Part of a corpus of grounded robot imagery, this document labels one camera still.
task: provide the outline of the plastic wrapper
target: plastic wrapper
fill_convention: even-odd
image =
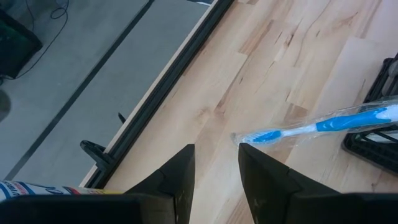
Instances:
[[[231,138],[236,145],[244,142],[254,147],[268,147],[281,142],[282,139],[286,141],[286,139],[300,137],[302,141],[305,141],[338,131],[358,133],[390,126],[398,120],[398,113],[396,112],[398,112],[398,97],[390,96],[379,101],[332,111],[321,116],[307,116],[285,124],[270,124],[264,129],[248,133],[232,133]],[[397,118],[381,120],[379,119],[381,116]]]

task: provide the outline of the toothbrush handle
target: toothbrush handle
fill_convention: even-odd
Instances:
[[[357,128],[367,125],[390,123],[391,119],[389,118],[377,117],[379,113],[387,110],[388,108],[384,107],[359,114],[348,115],[348,116],[337,116],[334,118],[330,118],[318,122],[316,124],[317,131],[341,131],[344,129]]]

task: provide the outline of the wooden floor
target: wooden floor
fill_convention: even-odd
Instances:
[[[106,188],[129,189],[195,143],[191,223],[253,223],[230,134],[362,102],[398,52],[397,10],[396,0],[236,1]],[[344,135],[270,154],[340,192],[398,192],[398,179],[340,149]]]

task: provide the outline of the toothbrush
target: toothbrush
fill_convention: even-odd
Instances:
[[[240,141],[257,145],[274,144],[287,136],[342,131],[351,128],[386,124],[396,121],[398,121],[398,105],[390,105],[354,115],[336,116],[334,118],[294,129],[268,129],[265,131],[258,131],[243,136]]]

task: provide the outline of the plastic packaging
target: plastic packaging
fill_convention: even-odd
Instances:
[[[39,184],[28,184],[16,181],[0,181],[0,201],[22,195],[80,195],[80,194],[121,194],[108,190],[54,187]]]
[[[398,98],[389,97],[314,118],[304,117],[287,125],[270,125],[250,133],[232,133],[231,138],[237,145],[244,142],[253,146],[270,146],[283,138],[305,136],[306,139],[311,139],[337,131],[358,133],[389,126],[397,121]]]

